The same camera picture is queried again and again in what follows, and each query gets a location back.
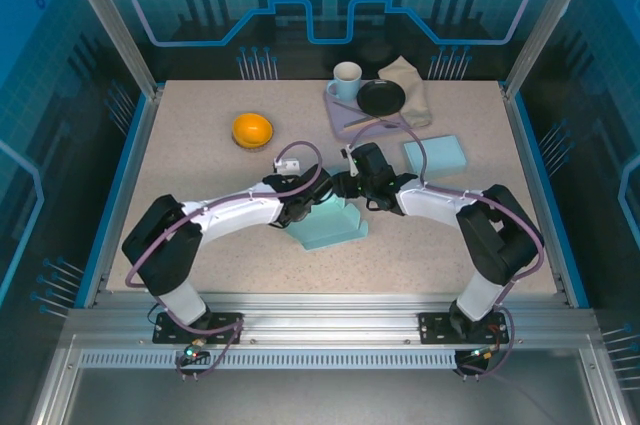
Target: black mount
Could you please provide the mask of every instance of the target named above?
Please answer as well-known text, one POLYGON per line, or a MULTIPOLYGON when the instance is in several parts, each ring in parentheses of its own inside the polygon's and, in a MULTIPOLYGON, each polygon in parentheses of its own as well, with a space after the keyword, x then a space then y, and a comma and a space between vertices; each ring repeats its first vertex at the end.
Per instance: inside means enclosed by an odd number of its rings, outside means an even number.
MULTIPOLYGON (((207 312, 206 323, 198 323, 198 326, 193 328, 201 328, 202 330, 211 330, 213 328, 221 328, 231 323, 242 320, 241 313, 212 313, 207 312)), ((240 332, 232 343, 240 343, 240 332)), ((206 337, 207 344, 211 345, 226 345, 229 339, 233 335, 233 329, 216 335, 206 337)), ((166 313, 159 313, 156 317, 156 326, 153 331, 152 342, 157 344, 171 344, 171 345, 189 345, 196 338, 202 337, 195 333, 187 332, 182 329, 176 323, 169 318, 166 313)))
POLYGON ((490 330, 491 325, 495 325, 500 331, 500 345, 509 343, 507 323, 504 315, 499 312, 489 312, 464 335, 453 327, 447 312, 418 314, 422 345, 492 345, 496 343, 496 334, 490 330))

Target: speckled tabletop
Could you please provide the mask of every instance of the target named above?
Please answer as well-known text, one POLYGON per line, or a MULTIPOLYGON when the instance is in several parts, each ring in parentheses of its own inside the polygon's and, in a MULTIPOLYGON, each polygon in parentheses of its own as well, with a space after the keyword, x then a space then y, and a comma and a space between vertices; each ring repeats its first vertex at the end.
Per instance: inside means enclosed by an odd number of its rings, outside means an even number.
MULTIPOLYGON (((273 158, 293 140, 314 142, 325 166, 346 168, 343 146, 331 133, 323 103, 324 81, 170 81, 153 126, 129 207, 123 238, 155 198, 205 200, 244 190, 271 173, 273 158), (243 112, 265 115, 274 125, 264 150, 247 152, 231 141, 231 123, 243 112)), ((456 135, 467 157, 465 173, 439 180, 458 188, 509 187, 534 217, 533 206, 496 82, 425 82, 433 123, 420 138, 456 135)), ((379 138, 396 173, 407 170, 401 133, 379 138)), ((288 156, 303 169, 313 153, 288 156)), ((256 226, 200 250, 192 269, 196 288, 254 293, 459 293, 473 265, 459 231, 390 213, 371 213, 365 240, 305 252, 272 227, 256 226)), ((118 248, 107 288, 125 290, 131 265, 118 248)), ((516 293, 555 293, 548 265, 519 283, 516 293)))

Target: purple tray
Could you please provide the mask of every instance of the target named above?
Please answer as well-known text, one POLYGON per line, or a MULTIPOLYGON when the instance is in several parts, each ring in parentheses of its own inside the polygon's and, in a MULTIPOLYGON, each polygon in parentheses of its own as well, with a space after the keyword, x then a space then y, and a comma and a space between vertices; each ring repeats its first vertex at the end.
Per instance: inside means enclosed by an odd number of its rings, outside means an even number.
MULTIPOLYGON (((365 118, 365 116, 358 112, 345 110, 344 108, 338 105, 335 105, 333 103, 334 101, 339 101, 339 100, 336 100, 327 92, 324 92, 324 105, 327 108, 327 114, 329 115, 329 122, 331 123, 331 129, 333 130, 333 134, 341 142, 350 142, 351 140, 353 140, 353 137, 356 136, 356 133, 358 133, 361 130, 361 128, 344 131, 345 124, 356 121, 356 120, 360 120, 362 118, 365 118)), ((339 101, 339 102, 343 103, 347 107, 359 109, 358 104, 356 103, 355 100, 351 102, 342 102, 342 101, 339 101)), ((392 123, 400 123, 407 126, 407 122, 405 122, 402 119, 402 117, 398 114, 392 115, 388 119, 384 118, 384 120, 392 123)), ((364 132, 362 137, 363 138, 364 137, 380 137, 382 135, 390 135, 390 134, 399 133, 399 132, 402 132, 402 129, 384 128, 384 126, 380 125, 378 127, 373 127, 367 130, 366 132, 364 132)))

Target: cable connector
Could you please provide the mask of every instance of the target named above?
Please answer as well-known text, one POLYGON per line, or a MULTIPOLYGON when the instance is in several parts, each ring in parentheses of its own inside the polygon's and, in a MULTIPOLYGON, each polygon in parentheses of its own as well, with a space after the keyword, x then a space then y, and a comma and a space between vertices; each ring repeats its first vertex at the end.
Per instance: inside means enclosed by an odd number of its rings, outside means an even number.
POLYGON ((300 161, 297 158, 274 160, 273 172, 285 176, 300 175, 300 161))

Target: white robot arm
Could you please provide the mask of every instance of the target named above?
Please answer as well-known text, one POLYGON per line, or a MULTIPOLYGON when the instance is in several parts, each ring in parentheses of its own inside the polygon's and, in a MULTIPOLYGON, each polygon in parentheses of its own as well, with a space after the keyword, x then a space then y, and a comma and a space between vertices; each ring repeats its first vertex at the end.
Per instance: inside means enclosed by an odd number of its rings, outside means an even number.
POLYGON ((505 207, 543 243, 511 192, 502 185, 465 192, 423 185, 415 175, 396 175, 375 143, 353 150, 347 147, 343 156, 349 160, 350 170, 333 177, 338 196, 364 197, 369 210, 425 217, 460 230, 476 271, 451 305, 450 321, 462 338, 482 328, 505 287, 538 250, 529 233, 513 219, 473 197, 505 207))
POLYGON ((138 274, 149 293, 177 320, 191 328, 208 330, 211 314, 189 281, 200 247, 253 225, 284 228, 302 220, 312 205, 331 192, 331 176, 321 169, 318 178, 302 192, 295 195, 286 192, 310 182, 316 171, 317 165, 300 177, 270 175, 244 192, 202 202, 179 203, 171 195, 159 197, 129 233, 122 250, 132 264, 136 263, 165 230, 205 207, 203 213, 196 214, 168 236, 146 259, 138 274))

